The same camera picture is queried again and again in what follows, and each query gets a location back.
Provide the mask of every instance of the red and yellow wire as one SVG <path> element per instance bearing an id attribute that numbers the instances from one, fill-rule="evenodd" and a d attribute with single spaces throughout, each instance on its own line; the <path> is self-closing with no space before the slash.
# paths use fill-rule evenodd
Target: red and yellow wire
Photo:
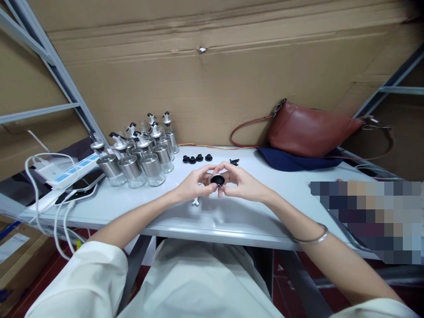
<path id="1" fill-rule="evenodd" d="M 199 146 L 199 147 L 208 147 L 208 148 L 219 149 L 219 150 L 255 149 L 255 147 L 219 148 L 219 147 L 200 145 L 200 144 L 178 144 L 178 146 Z"/>

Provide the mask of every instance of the floor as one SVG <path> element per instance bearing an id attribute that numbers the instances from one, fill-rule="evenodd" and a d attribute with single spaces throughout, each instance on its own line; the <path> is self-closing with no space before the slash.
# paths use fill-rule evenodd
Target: floor
<path id="1" fill-rule="evenodd" d="M 80 230 L 82 236 L 87 236 L 86 230 Z M 69 247 L 65 242 L 62 244 L 67 255 L 71 255 Z M 298 252 L 299 258 L 307 269 L 309 275 L 313 278 L 321 278 L 323 274 L 312 263 L 308 256 L 303 252 Z M 63 259 L 59 253 L 55 253 L 43 271 L 38 275 L 35 282 L 25 293 L 20 302 L 14 309 L 6 316 L 6 318 L 22 318 L 28 311 L 32 303 L 38 298 L 42 291 L 50 284 L 50 282 L 57 276 L 57 274 L 66 265 L 67 261 Z M 381 261 L 369 261 L 373 268 L 381 268 L 386 266 Z M 274 251 L 274 276 L 273 276 L 273 303 L 277 309 L 286 318 L 303 318 L 306 317 L 306 312 L 302 307 L 300 298 L 297 296 L 296 291 L 290 287 L 289 279 L 284 273 L 284 270 L 279 265 L 278 254 Z M 139 291 L 141 284 L 150 267 L 142 265 L 136 279 L 136 290 L 133 297 Z M 423 287 L 421 288 L 400 288 L 394 287 L 399 296 L 405 303 L 412 308 L 420 316 L 424 317 L 424 307 L 422 306 Z M 348 300 L 336 289 L 325 288 L 320 290 L 327 303 L 330 305 L 334 312 L 341 311 L 350 306 Z"/>

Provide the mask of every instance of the silver bracelet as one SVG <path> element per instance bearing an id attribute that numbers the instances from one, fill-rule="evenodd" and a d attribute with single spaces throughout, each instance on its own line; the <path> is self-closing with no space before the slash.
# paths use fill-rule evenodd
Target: silver bracelet
<path id="1" fill-rule="evenodd" d="M 321 223 L 318 223 L 318 222 L 317 222 L 317 224 L 321 225 L 325 230 L 324 234 L 321 235 L 321 237 L 319 237 L 315 240 L 312 240 L 312 241 L 301 241 L 301 240 L 298 240 L 298 239 L 295 239 L 295 238 L 293 238 L 293 240 L 296 241 L 297 243 L 301 243 L 301 244 L 316 244 L 316 243 L 320 243 L 320 242 L 324 241 L 327 238 L 327 236 L 330 232 L 328 231 L 328 228 L 324 224 L 321 224 Z"/>

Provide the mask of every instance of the hand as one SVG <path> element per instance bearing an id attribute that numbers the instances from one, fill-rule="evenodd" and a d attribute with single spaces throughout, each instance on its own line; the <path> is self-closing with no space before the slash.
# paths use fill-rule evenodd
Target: hand
<path id="1" fill-rule="evenodd" d="M 176 187 L 173 192 L 179 201 L 194 200 L 194 198 L 206 196 L 216 191 L 216 183 L 210 183 L 207 173 L 209 170 L 215 169 L 216 165 L 206 165 L 197 170 L 193 170 L 190 174 Z"/>
<path id="2" fill-rule="evenodd" d="M 256 180 L 243 168 L 236 167 L 226 161 L 223 161 L 213 171 L 213 174 L 219 173 L 221 170 L 227 171 L 222 173 L 225 183 L 231 182 L 237 184 L 237 188 L 230 188 L 223 185 L 218 189 L 218 196 L 222 197 L 225 193 L 227 197 L 239 197 L 249 201 L 264 202 L 273 191 L 263 183 Z"/>

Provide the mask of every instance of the charger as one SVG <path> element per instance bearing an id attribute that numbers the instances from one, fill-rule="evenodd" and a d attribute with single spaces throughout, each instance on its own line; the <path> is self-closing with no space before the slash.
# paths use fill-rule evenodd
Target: charger
<path id="1" fill-rule="evenodd" d="M 38 162 L 33 159 L 35 172 L 42 176 L 47 181 L 57 179 L 63 174 L 63 170 L 56 166 L 54 163 L 37 157 Z"/>

